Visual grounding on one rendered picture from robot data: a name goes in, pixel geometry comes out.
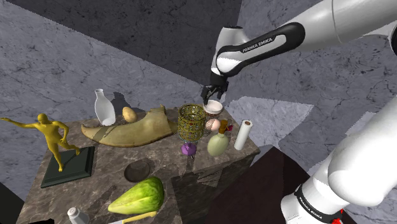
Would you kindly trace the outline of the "white bowl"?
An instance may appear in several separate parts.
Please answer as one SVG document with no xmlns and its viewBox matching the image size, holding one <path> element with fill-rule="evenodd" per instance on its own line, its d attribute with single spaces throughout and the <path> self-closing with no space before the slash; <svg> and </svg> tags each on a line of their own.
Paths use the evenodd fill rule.
<svg viewBox="0 0 397 224">
<path fill-rule="evenodd" d="M 223 111 L 223 105 L 219 101 L 208 100 L 203 104 L 203 109 L 208 115 L 219 115 Z"/>
</svg>

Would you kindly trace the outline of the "pink egg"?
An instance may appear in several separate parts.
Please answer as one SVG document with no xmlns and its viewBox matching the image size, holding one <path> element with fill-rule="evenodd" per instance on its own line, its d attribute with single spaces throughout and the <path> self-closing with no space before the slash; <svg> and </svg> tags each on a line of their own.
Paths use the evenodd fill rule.
<svg viewBox="0 0 397 224">
<path fill-rule="evenodd" d="M 210 131 L 217 131 L 220 126 L 221 122 L 216 118 L 208 120 L 205 124 L 205 128 Z"/>
</svg>

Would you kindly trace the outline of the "gold jewelled cup purple foot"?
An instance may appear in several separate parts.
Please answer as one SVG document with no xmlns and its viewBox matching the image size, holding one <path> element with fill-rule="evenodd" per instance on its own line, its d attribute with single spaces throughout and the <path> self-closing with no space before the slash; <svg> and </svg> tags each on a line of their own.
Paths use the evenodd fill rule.
<svg viewBox="0 0 397 224">
<path fill-rule="evenodd" d="M 202 138 L 205 129 L 205 111 L 201 105 L 185 104 L 178 110 L 178 136 L 184 142 L 181 152 L 193 158 L 196 144 Z"/>
</svg>

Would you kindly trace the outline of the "white paper towel roll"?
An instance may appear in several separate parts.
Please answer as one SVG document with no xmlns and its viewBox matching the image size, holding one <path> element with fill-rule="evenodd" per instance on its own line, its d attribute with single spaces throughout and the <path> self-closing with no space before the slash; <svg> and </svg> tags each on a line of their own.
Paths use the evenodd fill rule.
<svg viewBox="0 0 397 224">
<path fill-rule="evenodd" d="M 253 123 L 251 120 L 243 120 L 242 121 L 239 131 L 238 131 L 238 134 L 237 134 L 237 137 L 236 137 L 236 140 L 235 140 L 235 144 L 234 144 L 234 148 L 236 150 L 243 149 L 244 144 L 249 136 L 252 126 L 253 126 Z"/>
</svg>

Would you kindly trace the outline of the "pale green vase tan neck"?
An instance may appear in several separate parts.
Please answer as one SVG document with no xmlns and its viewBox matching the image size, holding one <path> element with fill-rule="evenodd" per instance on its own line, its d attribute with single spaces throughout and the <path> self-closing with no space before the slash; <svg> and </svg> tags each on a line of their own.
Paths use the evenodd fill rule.
<svg viewBox="0 0 397 224">
<path fill-rule="evenodd" d="M 218 133 L 210 138 L 207 144 L 207 151 L 211 156 L 217 157 L 226 150 L 229 144 L 229 138 L 225 135 L 227 127 L 228 121 L 222 120 Z"/>
</svg>

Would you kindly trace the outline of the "large tan shoe-shaped thing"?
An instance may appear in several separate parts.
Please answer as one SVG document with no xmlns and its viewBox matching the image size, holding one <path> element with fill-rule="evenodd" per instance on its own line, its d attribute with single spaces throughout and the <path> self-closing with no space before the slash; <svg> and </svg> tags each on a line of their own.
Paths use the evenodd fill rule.
<svg viewBox="0 0 397 224">
<path fill-rule="evenodd" d="M 178 131 L 178 123 L 168 119 L 163 105 L 146 112 L 141 120 L 125 125 L 86 127 L 81 125 L 82 134 L 100 144 L 119 148 L 144 146 Z"/>
</svg>

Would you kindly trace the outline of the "tan potato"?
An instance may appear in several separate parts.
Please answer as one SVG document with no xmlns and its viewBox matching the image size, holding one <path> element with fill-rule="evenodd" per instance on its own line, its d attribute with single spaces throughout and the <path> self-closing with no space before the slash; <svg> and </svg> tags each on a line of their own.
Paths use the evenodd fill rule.
<svg viewBox="0 0 397 224">
<path fill-rule="evenodd" d="M 134 123 L 137 121 L 137 113 L 130 107 L 124 107 L 122 109 L 122 116 L 126 122 Z"/>
</svg>

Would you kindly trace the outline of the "dark brown bowl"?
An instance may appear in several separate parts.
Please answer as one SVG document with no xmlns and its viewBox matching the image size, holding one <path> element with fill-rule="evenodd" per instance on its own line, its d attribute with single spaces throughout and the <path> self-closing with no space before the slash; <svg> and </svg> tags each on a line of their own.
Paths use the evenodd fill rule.
<svg viewBox="0 0 397 224">
<path fill-rule="evenodd" d="M 150 174 L 149 163 L 138 160 L 131 162 L 124 170 L 124 177 L 127 181 L 137 183 L 146 179 Z"/>
</svg>

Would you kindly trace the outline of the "white bottle vase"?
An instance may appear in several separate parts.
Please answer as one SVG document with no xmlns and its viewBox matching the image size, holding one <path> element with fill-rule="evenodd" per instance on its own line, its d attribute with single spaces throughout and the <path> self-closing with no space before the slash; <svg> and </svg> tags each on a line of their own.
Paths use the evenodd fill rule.
<svg viewBox="0 0 397 224">
<path fill-rule="evenodd" d="M 116 122 L 115 109 L 111 101 L 104 95 L 103 89 L 95 90 L 95 114 L 104 126 L 113 125 Z"/>
</svg>

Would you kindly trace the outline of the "dark red robot stand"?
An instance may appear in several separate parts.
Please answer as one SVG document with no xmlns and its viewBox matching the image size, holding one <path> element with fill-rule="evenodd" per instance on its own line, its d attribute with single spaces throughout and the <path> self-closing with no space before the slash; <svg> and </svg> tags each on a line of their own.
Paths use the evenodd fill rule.
<svg viewBox="0 0 397 224">
<path fill-rule="evenodd" d="M 272 147 L 213 200 L 204 224 L 286 224 L 281 200 L 308 179 L 292 158 Z"/>
</svg>

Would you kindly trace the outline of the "brown marble counter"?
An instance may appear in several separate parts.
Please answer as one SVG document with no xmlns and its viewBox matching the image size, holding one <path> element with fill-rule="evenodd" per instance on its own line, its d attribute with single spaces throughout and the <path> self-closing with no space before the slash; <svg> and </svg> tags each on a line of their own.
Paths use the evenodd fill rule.
<svg viewBox="0 0 397 224">
<path fill-rule="evenodd" d="M 91 224 L 108 224 L 124 218 L 110 213 L 109 204 L 133 187 L 124 177 L 131 162 L 142 160 L 150 165 L 150 174 L 164 184 L 165 199 L 154 218 L 145 218 L 136 224 L 202 224 L 212 200 L 246 171 L 258 147 L 248 139 L 243 150 L 234 146 L 239 124 L 223 111 L 221 119 L 232 123 L 227 133 L 230 142 L 226 151 L 212 157 L 207 152 L 209 136 L 197 144 L 197 153 L 190 158 L 181 153 L 183 141 L 177 134 L 137 148 L 114 148 L 95 143 L 81 133 L 81 125 L 94 126 L 95 119 L 69 122 L 68 140 L 80 146 L 95 146 L 92 175 L 88 178 L 42 188 L 41 182 L 51 160 L 47 152 L 27 195 L 16 224 L 54 219 L 55 224 L 71 224 L 67 210 L 77 207 L 90 217 Z"/>
</svg>

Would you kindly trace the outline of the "green cabbage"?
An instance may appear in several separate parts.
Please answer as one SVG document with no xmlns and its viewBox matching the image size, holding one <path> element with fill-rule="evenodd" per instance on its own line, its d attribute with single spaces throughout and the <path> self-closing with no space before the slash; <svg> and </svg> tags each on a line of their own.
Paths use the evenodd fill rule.
<svg viewBox="0 0 397 224">
<path fill-rule="evenodd" d="M 164 203 L 164 197 L 161 179 L 153 176 L 140 181 L 110 203 L 108 211 L 118 214 L 143 214 L 157 211 Z"/>
</svg>

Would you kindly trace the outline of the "yellow figure on dark base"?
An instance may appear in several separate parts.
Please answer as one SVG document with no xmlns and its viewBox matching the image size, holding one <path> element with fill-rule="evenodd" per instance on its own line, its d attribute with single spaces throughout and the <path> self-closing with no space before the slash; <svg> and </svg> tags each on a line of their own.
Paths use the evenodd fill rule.
<svg viewBox="0 0 397 224">
<path fill-rule="evenodd" d="M 20 123 L 9 118 L 3 120 L 21 128 L 37 129 L 44 134 L 47 147 L 53 156 L 48 164 L 41 188 L 87 178 L 92 175 L 95 148 L 89 146 L 80 149 L 73 144 L 69 144 L 67 142 L 69 127 L 64 123 L 50 121 L 44 113 L 38 115 L 36 123 Z"/>
</svg>

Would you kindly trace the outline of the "white salt shaker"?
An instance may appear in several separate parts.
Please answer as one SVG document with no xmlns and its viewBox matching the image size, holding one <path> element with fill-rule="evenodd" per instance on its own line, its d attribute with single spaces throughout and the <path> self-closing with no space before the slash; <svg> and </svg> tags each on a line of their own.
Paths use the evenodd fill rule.
<svg viewBox="0 0 397 224">
<path fill-rule="evenodd" d="M 67 215 L 72 224 L 89 224 L 89 216 L 76 207 L 70 208 Z"/>
</svg>

